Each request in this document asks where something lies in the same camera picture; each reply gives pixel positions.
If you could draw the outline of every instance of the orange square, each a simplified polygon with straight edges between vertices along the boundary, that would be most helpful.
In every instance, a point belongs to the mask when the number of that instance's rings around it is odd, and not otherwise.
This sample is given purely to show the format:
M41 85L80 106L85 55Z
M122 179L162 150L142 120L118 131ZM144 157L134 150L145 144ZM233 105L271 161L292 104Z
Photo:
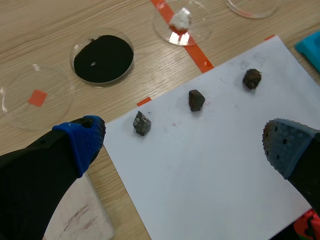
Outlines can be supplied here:
M29 98L28 102L37 107L41 107L42 104L44 104L47 95L48 94L46 92L36 89L33 91L32 96Z

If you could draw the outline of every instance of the orange tape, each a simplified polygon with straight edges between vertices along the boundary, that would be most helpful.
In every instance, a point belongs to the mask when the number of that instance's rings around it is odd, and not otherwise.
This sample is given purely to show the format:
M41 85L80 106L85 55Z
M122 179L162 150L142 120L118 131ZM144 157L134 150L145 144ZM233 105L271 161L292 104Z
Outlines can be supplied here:
M276 36L276 35L273 34L273 35L271 35L271 36L268 36L268 37L266 37L264 40L267 41L267 40L269 40L269 39L272 39L274 36Z
M140 107L140 106L142 106L143 104L146 104L147 102L150 102L151 101L151 97L147 97L147 98L145 98L145 99L143 99L142 101L140 101L140 102L138 102L136 105L138 106L138 107Z
M44 104L47 95L48 94L46 92L36 89L33 91L32 96L29 98L28 102L37 107L41 107L42 104Z
M174 11L170 8L170 6L166 3L165 0L150 0L153 5L156 7L160 15L163 17L164 21L169 24L171 18L174 16ZM181 39L185 32L175 32L179 35L179 39ZM205 73L214 68L211 62L208 60L204 52L200 49L200 47L196 44L196 41L189 36L188 43L192 43L194 45L184 46L184 49L190 55L194 63L198 66L202 73Z

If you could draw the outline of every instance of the red tape strip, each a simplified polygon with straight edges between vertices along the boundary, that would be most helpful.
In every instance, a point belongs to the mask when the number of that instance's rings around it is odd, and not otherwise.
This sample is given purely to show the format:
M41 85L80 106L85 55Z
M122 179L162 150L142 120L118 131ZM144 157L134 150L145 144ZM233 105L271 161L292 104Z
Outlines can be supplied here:
M272 39L274 36L276 36L276 35L273 34L273 35L271 35L271 36L268 36L268 37L266 37L264 40L267 41L267 40L269 40L269 39Z
M150 102L151 101L151 97L147 97L147 98L145 98L145 99L143 99L142 101L140 101L140 102L138 102L136 105L138 106L138 107L140 107L140 106L142 106L143 104L146 104L147 102Z

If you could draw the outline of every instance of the red object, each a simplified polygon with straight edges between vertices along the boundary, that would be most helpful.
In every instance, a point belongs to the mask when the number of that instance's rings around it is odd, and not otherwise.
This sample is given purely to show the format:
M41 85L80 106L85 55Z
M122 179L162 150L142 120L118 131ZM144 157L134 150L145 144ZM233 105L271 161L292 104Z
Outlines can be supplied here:
M158 12L163 17L164 21L169 24L171 18L174 16L174 11L170 8L170 6L164 0L151 0L153 5L156 7ZM186 33L184 31L173 31L179 35L179 39L183 37ZM192 36L189 36L188 43L194 44L189 46L184 46L184 49L190 55L194 63L198 66L202 73L205 73L214 68L211 62L208 60L204 52L200 49L200 47L196 44L196 41Z
M320 240L320 218L315 210L310 209L293 224L295 232L306 239Z
M138 107L140 107L140 106L142 106L143 104L146 104L147 102L150 102L151 101L151 97L147 97L147 98L145 98L145 99L143 99L142 101L140 101L140 102L138 102L136 105L138 106Z
M42 104L44 104L47 95L48 94L46 92L36 89L33 91L32 96L29 98L28 102L37 107L41 107Z
M267 40L269 40L269 39L272 39L274 36L275 36L275 35L273 34L273 35L271 35L271 36L266 37L264 40L267 41Z

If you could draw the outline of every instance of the black powder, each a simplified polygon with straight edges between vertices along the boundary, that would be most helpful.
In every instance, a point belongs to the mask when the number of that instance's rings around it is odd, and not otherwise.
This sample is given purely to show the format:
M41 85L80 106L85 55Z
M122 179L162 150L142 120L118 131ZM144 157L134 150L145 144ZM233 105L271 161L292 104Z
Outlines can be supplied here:
M106 83L123 75L134 59L131 46L123 39L103 35L92 39L74 58L75 73L92 83Z

